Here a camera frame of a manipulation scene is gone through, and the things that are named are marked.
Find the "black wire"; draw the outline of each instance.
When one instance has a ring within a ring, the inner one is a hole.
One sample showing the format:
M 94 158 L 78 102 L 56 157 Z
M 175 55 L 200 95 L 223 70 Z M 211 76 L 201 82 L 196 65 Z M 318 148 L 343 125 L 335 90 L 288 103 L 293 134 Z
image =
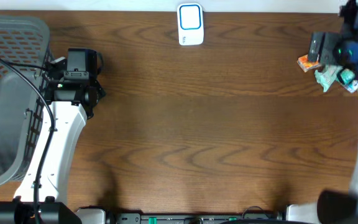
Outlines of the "black wire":
M 48 71 L 47 68 L 44 68 L 44 67 L 41 67 L 41 66 L 38 66 L 38 65 L 29 65 L 29 64 L 22 64 L 22 63 L 15 63 L 15 62 L 7 62 L 9 65 L 12 65 L 12 66 L 20 66 L 20 67 L 29 67 L 29 68 L 39 68 L 43 71 Z
M 264 215 L 266 216 L 266 218 L 269 218 L 269 217 L 266 215 L 265 210 L 264 210 L 263 208 L 261 208 L 261 207 L 259 207 L 259 206 L 255 206 L 255 205 L 254 205 L 254 206 L 251 206 L 251 207 L 248 207 L 248 208 L 242 213 L 241 218 L 244 219 L 244 217 L 245 217 L 245 215 L 247 214 L 248 210 L 253 209 L 253 208 L 258 208 L 259 210 L 261 210 L 261 211 L 264 213 Z
M 37 224 L 41 224 L 41 217 L 38 212 L 38 202 L 39 202 L 38 196 L 39 196 L 40 177 L 41 177 L 42 167 L 44 166 L 45 158 L 48 153 L 48 148 L 49 148 L 50 142 L 52 140 L 53 132 L 55 131 L 55 119 L 53 118 L 53 114 L 52 114 L 52 111 L 50 110 L 49 105 L 45 101 L 44 96 L 42 96 L 42 94 L 38 90 L 38 88 L 29 79 L 27 79 L 23 74 L 21 74 L 20 71 L 18 71 L 15 67 L 13 67 L 9 62 L 6 62 L 0 58 L 0 63 L 5 65 L 6 67 L 10 68 L 14 73 L 16 73 L 18 76 L 20 76 L 23 79 L 23 81 L 25 81 L 36 92 L 36 94 L 40 98 L 42 104 L 44 104 L 45 108 L 47 109 L 47 112 L 50 117 L 50 129 L 49 129 L 48 139 L 45 144 L 45 149 L 42 153 L 40 163 L 38 165 L 37 175 L 35 176 L 35 180 L 34 180 L 34 201 L 33 201 L 34 216 L 35 216 L 35 222 Z

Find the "basket mesh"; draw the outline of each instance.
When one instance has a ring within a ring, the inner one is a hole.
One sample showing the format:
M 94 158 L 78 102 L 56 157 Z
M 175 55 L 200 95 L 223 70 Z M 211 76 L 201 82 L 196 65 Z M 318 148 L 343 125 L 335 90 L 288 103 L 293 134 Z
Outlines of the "basket mesh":
M 45 61 L 53 59 L 48 47 L 49 30 L 40 20 L 29 17 L 0 17 L 0 58 L 5 61 L 42 66 Z M 23 72 L 34 72 L 37 77 L 42 77 L 39 89 L 43 93 L 47 86 L 47 74 L 36 68 L 16 67 Z M 0 63 L 0 80 L 10 70 Z M 35 145 L 42 125 L 42 107 L 37 99 L 35 108 L 31 111 L 27 144 L 25 145 L 24 158 L 18 171 L 11 180 L 21 180 L 30 164 Z

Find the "orange package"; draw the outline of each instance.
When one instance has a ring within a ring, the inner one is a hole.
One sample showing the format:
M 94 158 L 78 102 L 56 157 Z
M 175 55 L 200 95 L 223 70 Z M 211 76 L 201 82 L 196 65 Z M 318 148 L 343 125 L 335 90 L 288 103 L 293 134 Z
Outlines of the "orange package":
M 308 70 L 311 70 L 313 68 L 318 68 L 321 66 L 320 63 L 318 62 L 309 62 L 308 55 L 304 55 L 298 58 L 298 64 L 304 72 L 307 72 Z

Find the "wooden table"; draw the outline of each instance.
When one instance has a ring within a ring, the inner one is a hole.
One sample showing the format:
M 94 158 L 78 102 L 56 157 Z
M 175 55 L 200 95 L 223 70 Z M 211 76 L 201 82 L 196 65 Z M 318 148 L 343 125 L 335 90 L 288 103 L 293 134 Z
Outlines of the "wooden table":
M 77 144 L 68 206 L 144 213 L 239 213 L 347 190 L 358 97 L 327 93 L 296 60 L 334 14 L 204 14 L 199 46 L 178 43 L 173 12 L 0 11 L 37 16 L 56 57 L 104 55 L 108 95 Z M 10 200 L 19 183 L 0 187 Z

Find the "black cable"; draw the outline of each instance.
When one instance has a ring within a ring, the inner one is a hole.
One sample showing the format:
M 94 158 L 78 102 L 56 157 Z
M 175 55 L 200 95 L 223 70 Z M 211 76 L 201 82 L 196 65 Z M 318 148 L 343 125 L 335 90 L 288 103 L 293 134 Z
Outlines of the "black cable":
M 22 63 L 15 63 L 15 62 L 7 62 L 9 65 L 12 65 L 12 66 L 19 66 L 19 67 L 29 67 L 29 68 L 39 68 L 43 71 L 48 71 L 47 68 L 44 68 L 44 67 L 41 67 L 41 66 L 38 66 L 38 65 L 29 65 L 29 64 L 22 64 Z
M 53 118 L 53 114 L 52 114 L 52 111 L 50 110 L 49 105 L 45 101 L 44 96 L 42 96 L 42 94 L 38 90 L 38 88 L 29 79 L 27 79 L 23 74 L 21 74 L 20 71 L 18 71 L 15 67 L 13 67 L 11 64 L 9 64 L 9 62 L 6 62 L 0 58 L 0 63 L 5 65 L 6 67 L 10 68 L 14 73 L 16 73 L 19 77 L 21 77 L 23 79 L 23 81 L 25 81 L 36 92 L 36 94 L 40 98 L 42 104 L 44 104 L 45 108 L 47 109 L 47 112 L 50 117 L 50 129 L 49 129 L 48 139 L 45 144 L 45 149 L 42 153 L 40 163 L 38 165 L 37 175 L 35 176 L 35 180 L 34 180 L 34 201 L 33 201 L 34 216 L 35 216 L 36 224 L 41 224 L 41 217 L 38 212 L 38 209 L 39 209 L 38 208 L 38 202 L 39 202 L 38 196 L 39 196 L 40 176 L 41 176 L 41 172 L 42 172 L 42 167 L 44 166 L 45 158 L 48 153 L 48 148 L 49 148 L 50 142 L 52 140 L 53 132 L 55 131 L 55 119 Z
M 264 213 L 264 215 L 266 216 L 266 218 L 269 218 L 269 217 L 266 215 L 265 210 L 264 210 L 263 208 L 259 207 L 259 206 L 251 206 L 251 207 L 248 207 L 248 208 L 242 213 L 241 218 L 244 219 L 244 217 L 245 217 L 245 215 L 247 214 L 248 210 L 253 209 L 253 208 L 258 208 L 259 210 L 261 210 L 261 211 Z

